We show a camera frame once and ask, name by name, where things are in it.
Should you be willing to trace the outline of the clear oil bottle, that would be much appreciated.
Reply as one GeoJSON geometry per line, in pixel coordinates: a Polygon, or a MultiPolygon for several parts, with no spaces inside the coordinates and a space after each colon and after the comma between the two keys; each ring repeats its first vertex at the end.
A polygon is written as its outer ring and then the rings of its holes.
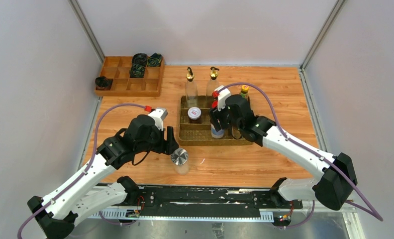
{"type": "Polygon", "coordinates": [[[191,67],[187,67],[187,74],[186,74],[186,84],[185,84],[185,92],[186,92],[186,101],[187,106],[189,108],[197,107],[198,103],[198,91],[197,91],[197,84],[194,81],[194,74],[191,67]]]}

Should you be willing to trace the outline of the white-lid sauce jar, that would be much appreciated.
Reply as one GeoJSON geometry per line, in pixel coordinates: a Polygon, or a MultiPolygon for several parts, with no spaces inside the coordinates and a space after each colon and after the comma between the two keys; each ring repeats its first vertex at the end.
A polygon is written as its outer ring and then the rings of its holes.
{"type": "Polygon", "coordinates": [[[189,118],[189,123],[199,124],[201,123],[201,109],[198,107],[189,108],[187,115],[189,118]]]}

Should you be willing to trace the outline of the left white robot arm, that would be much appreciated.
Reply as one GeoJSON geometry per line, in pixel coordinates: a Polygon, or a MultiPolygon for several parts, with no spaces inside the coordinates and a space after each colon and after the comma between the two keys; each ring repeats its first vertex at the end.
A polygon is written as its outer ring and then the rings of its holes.
{"type": "Polygon", "coordinates": [[[128,176],[120,177],[99,192],[87,193],[124,164],[133,163],[137,154],[173,154],[179,145],[174,128],[164,127],[163,119],[155,112],[138,115],[128,128],[105,139],[93,158],[59,188],[28,200],[27,205],[47,238],[66,238],[83,220],[109,206],[137,203],[139,187],[128,176]]]}

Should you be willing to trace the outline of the red-lid sauce jar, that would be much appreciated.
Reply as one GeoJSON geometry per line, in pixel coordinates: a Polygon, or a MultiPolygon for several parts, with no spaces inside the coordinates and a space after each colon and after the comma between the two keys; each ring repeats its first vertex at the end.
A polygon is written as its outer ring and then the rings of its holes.
{"type": "Polygon", "coordinates": [[[211,104],[211,108],[216,109],[216,108],[217,108],[217,105],[218,105],[218,101],[214,101],[214,102],[211,104]]]}

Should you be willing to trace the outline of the brownish glass oil bottle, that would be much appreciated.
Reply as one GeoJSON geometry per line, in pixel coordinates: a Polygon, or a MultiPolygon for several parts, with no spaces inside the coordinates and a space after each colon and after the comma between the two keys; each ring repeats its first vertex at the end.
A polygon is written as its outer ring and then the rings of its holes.
{"type": "Polygon", "coordinates": [[[211,72],[210,72],[210,80],[207,83],[207,87],[206,87],[206,96],[207,97],[211,97],[212,93],[214,92],[214,90],[219,87],[219,81],[217,79],[218,77],[218,71],[219,69],[212,66],[210,68],[211,72]]]}

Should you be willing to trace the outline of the silver-lid spice jar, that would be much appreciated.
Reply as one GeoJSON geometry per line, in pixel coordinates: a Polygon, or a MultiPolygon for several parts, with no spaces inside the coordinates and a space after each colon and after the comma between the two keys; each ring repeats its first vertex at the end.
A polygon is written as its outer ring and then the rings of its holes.
{"type": "Polygon", "coordinates": [[[176,149],[171,154],[171,161],[174,164],[175,171],[180,175],[188,174],[190,167],[189,167],[189,155],[188,152],[183,148],[176,149]]]}
{"type": "Polygon", "coordinates": [[[221,139],[224,136],[224,130],[223,129],[216,130],[213,124],[210,124],[210,132],[211,132],[211,136],[214,139],[221,139]]]}

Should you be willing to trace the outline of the yellow-cap sauce bottle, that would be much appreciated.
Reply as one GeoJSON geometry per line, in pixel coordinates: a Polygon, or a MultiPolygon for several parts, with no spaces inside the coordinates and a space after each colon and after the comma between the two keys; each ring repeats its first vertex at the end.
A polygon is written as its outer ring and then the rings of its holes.
{"type": "Polygon", "coordinates": [[[247,99],[248,98],[248,92],[249,92],[249,86],[248,85],[242,85],[241,90],[240,90],[240,96],[247,99]]]}

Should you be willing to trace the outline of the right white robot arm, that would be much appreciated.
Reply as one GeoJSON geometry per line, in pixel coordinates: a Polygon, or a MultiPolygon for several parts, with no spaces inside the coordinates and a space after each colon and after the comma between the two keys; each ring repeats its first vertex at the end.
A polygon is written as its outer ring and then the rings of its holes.
{"type": "Polygon", "coordinates": [[[301,199],[317,200],[338,211],[358,183],[349,155],[333,155],[294,137],[273,120],[255,115],[250,103],[240,95],[218,97],[209,115],[216,130],[234,127],[247,141],[284,155],[312,175],[311,179],[279,179],[270,194],[270,201],[277,208],[301,199]]]}

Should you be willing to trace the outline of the woven wicker divided tray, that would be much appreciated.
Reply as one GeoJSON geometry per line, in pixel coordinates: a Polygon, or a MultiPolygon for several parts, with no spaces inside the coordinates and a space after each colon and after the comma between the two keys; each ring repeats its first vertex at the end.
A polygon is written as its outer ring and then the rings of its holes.
{"type": "Polygon", "coordinates": [[[179,106],[179,138],[178,142],[182,146],[234,146],[252,145],[252,142],[240,137],[240,132],[236,128],[224,131],[220,139],[215,139],[211,135],[210,106],[206,101],[206,96],[198,96],[197,107],[201,109],[199,122],[191,122],[188,117],[188,104],[186,96],[181,96],[179,106]]]}

